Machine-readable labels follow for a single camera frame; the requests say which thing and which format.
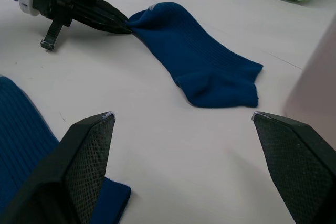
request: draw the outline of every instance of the mesh gripper pad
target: mesh gripper pad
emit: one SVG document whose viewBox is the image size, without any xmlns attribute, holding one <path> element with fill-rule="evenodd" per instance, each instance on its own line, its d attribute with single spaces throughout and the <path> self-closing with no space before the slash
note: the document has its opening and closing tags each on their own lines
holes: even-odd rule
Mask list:
<svg viewBox="0 0 336 224">
<path fill-rule="evenodd" d="M 263 114 L 256 114 L 253 120 L 271 178 L 294 221 L 326 223 L 322 221 L 325 211 L 328 204 L 334 204 L 330 200 L 335 191 L 334 175 L 293 127 Z"/>
<path fill-rule="evenodd" d="M 104 180 L 114 117 L 93 126 L 65 175 L 65 188 L 81 223 L 90 223 Z"/>
</svg>

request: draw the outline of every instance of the white table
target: white table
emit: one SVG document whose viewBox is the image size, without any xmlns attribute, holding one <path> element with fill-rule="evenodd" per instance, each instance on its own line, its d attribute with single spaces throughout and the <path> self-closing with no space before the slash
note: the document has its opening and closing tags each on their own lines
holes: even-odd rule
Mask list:
<svg viewBox="0 0 336 224">
<path fill-rule="evenodd" d="M 282 114 L 335 0 L 107 1 L 128 16 L 179 2 L 223 45 L 264 65 L 259 108 L 198 109 L 134 36 L 73 22 L 48 53 L 39 42 L 50 21 L 0 0 L 0 74 L 30 96 L 59 139 L 85 117 L 116 114 L 107 177 L 133 190 L 122 223 L 293 223 L 250 118 Z"/>
</svg>

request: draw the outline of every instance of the blue cloth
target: blue cloth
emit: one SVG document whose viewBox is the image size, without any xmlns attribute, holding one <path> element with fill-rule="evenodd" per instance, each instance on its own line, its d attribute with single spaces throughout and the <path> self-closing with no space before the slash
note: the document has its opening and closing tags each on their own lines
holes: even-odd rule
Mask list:
<svg viewBox="0 0 336 224">
<path fill-rule="evenodd" d="M 153 5 L 134 14 L 128 25 L 192 105 L 257 107 L 254 82 L 263 66 L 222 46 L 181 5 Z"/>
<path fill-rule="evenodd" d="M 0 214 L 58 143 L 23 91 L 0 77 Z M 91 223 L 118 223 L 130 194 L 130 187 L 105 178 Z"/>
</svg>

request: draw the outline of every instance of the blue sock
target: blue sock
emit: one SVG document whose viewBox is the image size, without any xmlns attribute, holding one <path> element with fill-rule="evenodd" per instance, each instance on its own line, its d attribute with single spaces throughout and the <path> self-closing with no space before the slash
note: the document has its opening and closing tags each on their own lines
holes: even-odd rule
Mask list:
<svg viewBox="0 0 336 224">
<path fill-rule="evenodd" d="M 128 23 L 194 106 L 258 106 L 254 84 L 263 66 L 213 39 L 181 5 L 159 3 Z"/>
<path fill-rule="evenodd" d="M 0 76 L 0 215 L 58 143 L 22 90 Z M 91 224 L 117 224 L 130 194 L 130 187 L 105 178 Z"/>
</svg>

